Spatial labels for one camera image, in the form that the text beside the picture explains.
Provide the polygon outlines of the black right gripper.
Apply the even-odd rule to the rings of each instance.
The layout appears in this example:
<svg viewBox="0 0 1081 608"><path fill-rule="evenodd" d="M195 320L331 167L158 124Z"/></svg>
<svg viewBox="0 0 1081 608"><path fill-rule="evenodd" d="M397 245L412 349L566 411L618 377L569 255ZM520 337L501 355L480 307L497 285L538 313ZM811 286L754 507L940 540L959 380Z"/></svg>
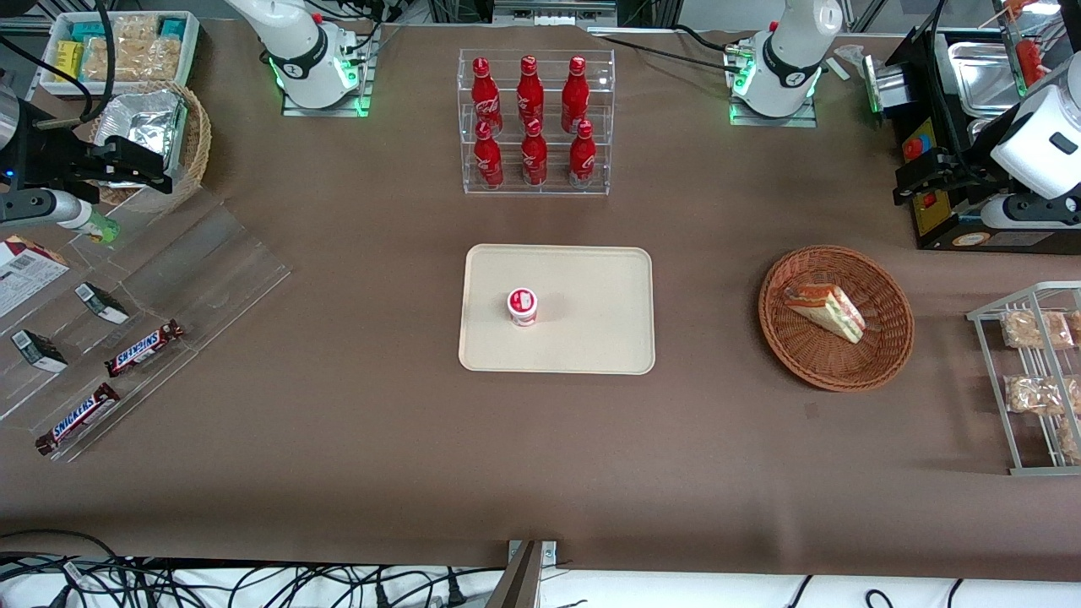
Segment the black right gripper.
<svg viewBox="0 0 1081 608"><path fill-rule="evenodd" d="M78 138L71 128L23 125L15 134L15 188L46 187L54 181L74 182L98 179L101 166L106 171L125 171L125 182L151 187L171 195L172 176L166 174L165 158L148 155L138 159L138 144L123 136L108 136L94 144Z"/></svg>

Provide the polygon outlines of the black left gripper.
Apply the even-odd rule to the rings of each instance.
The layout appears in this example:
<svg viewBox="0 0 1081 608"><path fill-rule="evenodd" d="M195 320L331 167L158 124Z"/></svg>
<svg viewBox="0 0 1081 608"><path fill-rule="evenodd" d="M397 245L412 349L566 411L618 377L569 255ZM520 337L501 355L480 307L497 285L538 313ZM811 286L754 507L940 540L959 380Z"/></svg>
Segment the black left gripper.
<svg viewBox="0 0 1081 608"><path fill-rule="evenodd" d="M974 189L980 195L1002 193L1002 170L987 147L956 151L940 146L927 149L930 157L908 161L895 171L894 204L912 204L929 193Z"/></svg>

